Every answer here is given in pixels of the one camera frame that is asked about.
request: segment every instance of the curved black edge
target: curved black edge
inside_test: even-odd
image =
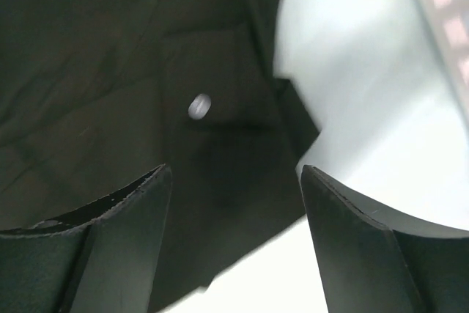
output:
[[[316,169],[303,170],[301,185],[329,312],[427,312],[393,231]]]
[[[171,196],[170,172],[162,172],[142,177],[118,207],[88,227],[59,313],[147,310]]]
[[[72,232],[84,231],[88,226],[98,221],[112,217],[122,211],[131,202],[134,202],[138,194],[146,191],[148,185],[155,178],[171,177],[170,168],[159,166],[148,172],[130,185],[121,188],[107,196],[97,199],[83,207],[43,221],[28,229],[11,229],[0,231],[0,239],[21,237],[49,237],[53,235],[66,235]]]
[[[355,212],[361,213],[371,221],[376,221],[393,231],[432,238],[469,237],[469,232],[465,230],[445,227],[388,207],[348,188],[318,168],[305,166],[303,168],[303,175],[304,177],[309,177],[318,187],[326,187]]]

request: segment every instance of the black fabric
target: black fabric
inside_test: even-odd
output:
[[[0,0],[0,229],[170,164],[156,312],[304,215],[295,164],[306,147],[292,148],[284,110],[295,103],[279,103],[272,77],[277,7]],[[190,120],[201,93],[212,107]]]
[[[0,312],[146,312],[170,193],[161,167],[71,213],[0,232]]]
[[[278,106],[289,134],[290,144],[300,160],[316,140],[320,132],[313,123],[306,107],[291,80],[277,78]]]
[[[468,310],[469,232],[401,213],[309,166],[301,185],[330,313]]]

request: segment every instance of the white surface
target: white surface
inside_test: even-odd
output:
[[[468,137],[415,0],[284,0],[277,54],[322,127],[300,166],[469,229]],[[306,220],[168,312],[326,313]]]

